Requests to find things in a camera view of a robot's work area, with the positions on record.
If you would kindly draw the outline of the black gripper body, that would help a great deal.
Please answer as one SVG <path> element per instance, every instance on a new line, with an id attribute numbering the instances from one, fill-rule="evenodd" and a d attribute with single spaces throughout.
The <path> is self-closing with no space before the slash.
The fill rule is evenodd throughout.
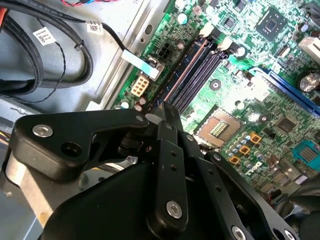
<path id="1" fill-rule="evenodd" d="M 130 166 L 62 203 L 43 240 L 222 240 L 209 198 L 177 163 Z"/>

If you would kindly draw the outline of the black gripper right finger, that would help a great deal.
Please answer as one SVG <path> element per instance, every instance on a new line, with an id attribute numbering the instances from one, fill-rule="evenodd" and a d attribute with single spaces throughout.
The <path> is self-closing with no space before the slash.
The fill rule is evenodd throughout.
<path id="1" fill-rule="evenodd" d="M 223 240 L 297 240 L 295 231 L 216 152 L 203 154 L 196 140 L 184 132 L 179 111 L 173 116 L 179 139 L 192 163 L 196 182 L 208 195 Z"/>

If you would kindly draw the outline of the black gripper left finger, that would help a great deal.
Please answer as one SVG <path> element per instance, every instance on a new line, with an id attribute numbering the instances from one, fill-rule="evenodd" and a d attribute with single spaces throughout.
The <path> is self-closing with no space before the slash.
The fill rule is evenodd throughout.
<path id="1" fill-rule="evenodd" d="M 116 109 L 21 117 L 10 137 L 5 176 L 45 229 L 65 201 L 131 166 L 179 164 L 185 174 L 186 149 L 173 109 L 164 102 L 152 115 Z"/>

